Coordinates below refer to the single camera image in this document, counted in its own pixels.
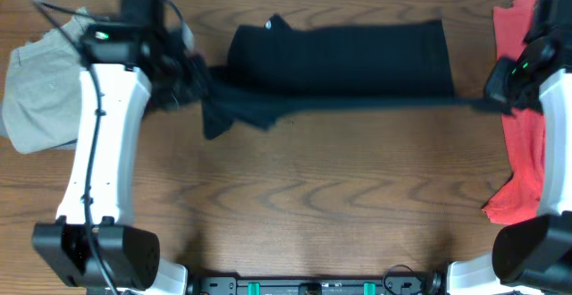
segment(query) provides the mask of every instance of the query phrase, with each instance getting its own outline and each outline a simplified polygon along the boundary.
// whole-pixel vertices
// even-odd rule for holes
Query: black cloth
[[[294,30],[280,16],[239,26],[224,67],[209,70],[204,133],[240,120],[268,129],[306,109],[465,104],[455,99],[440,21]]]

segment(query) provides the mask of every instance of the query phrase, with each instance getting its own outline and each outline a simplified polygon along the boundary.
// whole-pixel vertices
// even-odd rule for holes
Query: folded red fabric
[[[497,59],[518,59],[530,27],[537,0],[515,0],[510,8],[492,12]],[[492,223],[513,224],[536,216],[544,181],[544,117],[532,110],[513,109],[502,116],[502,127],[513,175],[486,204],[483,211]]]

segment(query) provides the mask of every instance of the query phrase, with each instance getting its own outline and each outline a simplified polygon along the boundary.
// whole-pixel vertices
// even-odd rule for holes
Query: folded black cloth
[[[202,98],[214,139],[240,120],[268,129],[305,109],[464,104],[454,98],[440,21],[294,30],[280,16],[239,26]]]

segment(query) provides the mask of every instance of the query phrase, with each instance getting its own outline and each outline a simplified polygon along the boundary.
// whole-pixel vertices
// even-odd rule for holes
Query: wood surface
[[[47,0],[93,13],[117,0]],[[492,8],[511,0],[173,0],[198,50],[223,63],[241,23],[279,13],[294,28],[442,19],[457,92],[478,97],[494,65]],[[58,16],[60,21],[69,19]],[[0,10],[0,86],[10,51],[50,26],[29,0]],[[139,228],[162,256],[245,276],[381,275],[432,269],[492,247],[481,206],[509,178],[501,117],[468,107],[305,112],[268,132],[236,124],[213,141],[197,105],[150,115],[134,174]],[[0,139],[0,294],[81,294],[33,251],[52,222],[71,151],[19,155]]]

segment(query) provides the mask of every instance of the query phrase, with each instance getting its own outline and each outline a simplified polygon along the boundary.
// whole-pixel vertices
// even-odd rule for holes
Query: stretched black cloth
[[[301,31],[273,16],[239,26],[224,67],[209,70],[204,133],[240,120],[268,129],[305,109],[465,104],[454,98],[440,21]]]

